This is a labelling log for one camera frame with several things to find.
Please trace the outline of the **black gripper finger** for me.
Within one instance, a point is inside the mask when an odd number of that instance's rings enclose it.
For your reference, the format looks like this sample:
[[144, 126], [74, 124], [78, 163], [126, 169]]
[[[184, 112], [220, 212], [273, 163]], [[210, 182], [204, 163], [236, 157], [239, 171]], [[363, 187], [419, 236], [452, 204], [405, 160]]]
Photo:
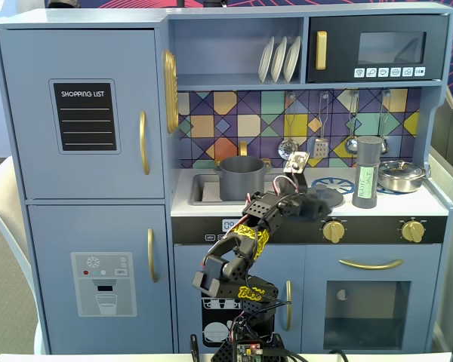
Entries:
[[316, 204], [310, 208], [308, 219], [310, 222], [318, 222], [326, 218], [331, 213], [331, 208], [327, 204]]
[[327, 201], [317, 191], [307, 191], [306, 195], [309, 202], [321, 204], [323, 206], [328, 205]]

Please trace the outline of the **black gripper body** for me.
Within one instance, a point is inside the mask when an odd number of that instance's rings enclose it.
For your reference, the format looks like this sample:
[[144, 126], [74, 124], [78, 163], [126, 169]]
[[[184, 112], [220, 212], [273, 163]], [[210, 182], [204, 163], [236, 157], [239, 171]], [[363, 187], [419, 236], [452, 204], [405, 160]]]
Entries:
[[283, 217], [313, 220], [313, 196], [307, 193], [286, 195], [277, 204]]

